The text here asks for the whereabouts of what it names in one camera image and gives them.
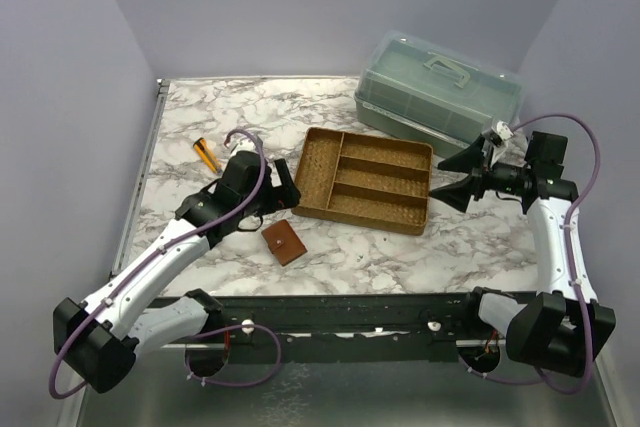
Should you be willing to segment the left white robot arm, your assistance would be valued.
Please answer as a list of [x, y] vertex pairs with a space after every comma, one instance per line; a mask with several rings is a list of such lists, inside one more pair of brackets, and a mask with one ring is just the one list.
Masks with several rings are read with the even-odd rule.
[[118, 276], [81, 302], [65, 298], [55, 307], [55, 362], [105, 393], [146, 351], [190, 336], [214, 340], [220, 310], [200, 289], [154, 314], [145, 310], [186, 267], [239, 231], [244, 219], [291, 209], [300, 197], [285, 159], [268, 162], [247, 150], [233, 154], [222, 176], [187, 196], [160, 236]]

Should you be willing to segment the brown leather card holder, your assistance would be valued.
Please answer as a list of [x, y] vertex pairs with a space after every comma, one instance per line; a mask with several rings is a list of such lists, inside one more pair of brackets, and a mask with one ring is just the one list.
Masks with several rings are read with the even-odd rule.
[[280, 220], [261, 233], [271, 254], [286, 266], [307, 253], [307, 248], [287, 220]]

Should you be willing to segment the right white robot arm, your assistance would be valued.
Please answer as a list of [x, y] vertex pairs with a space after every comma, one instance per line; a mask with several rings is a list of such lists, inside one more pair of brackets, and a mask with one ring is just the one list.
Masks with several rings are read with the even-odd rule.
[[506, 144], [497, 134], [479, 136], [438, 165], [463, 179], [433, 189], [430, 196], [459, 212], [488, 191], [518, 198], [534, 237], [537, 294], [520, 303], [511, 294], [477, 288], [470, 308], [460, 314], [460, 326], [474, 339], [495, 329], [505, 338], [509, 359], [578, 378], [609, 339], [616, 317], [599, 303], [586, 273], [578, 189], [562, 177], [567, 143], [563, 136], [534, 132], [523, 165], [515, 166], [495, 160]]

